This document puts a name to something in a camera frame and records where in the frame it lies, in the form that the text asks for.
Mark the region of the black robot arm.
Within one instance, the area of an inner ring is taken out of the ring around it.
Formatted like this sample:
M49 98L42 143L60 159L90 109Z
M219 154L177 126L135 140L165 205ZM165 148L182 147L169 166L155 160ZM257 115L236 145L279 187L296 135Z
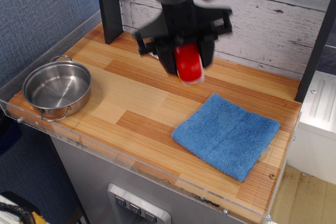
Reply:
M199 7L193 0L157 1L160 15L133 34L139 53L156 54L167 73L194 82L212 63L215 40L232 32L232 10Z

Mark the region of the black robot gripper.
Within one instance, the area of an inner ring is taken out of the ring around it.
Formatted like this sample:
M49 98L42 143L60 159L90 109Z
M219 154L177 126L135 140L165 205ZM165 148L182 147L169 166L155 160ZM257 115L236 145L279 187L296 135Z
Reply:
M133 34L141 55L156 52L169 74L177 75L174 47L198 42L203 68L213 62L215 40L232 32L232 9L205 8L187 0L181 4L162 6L159 16Z

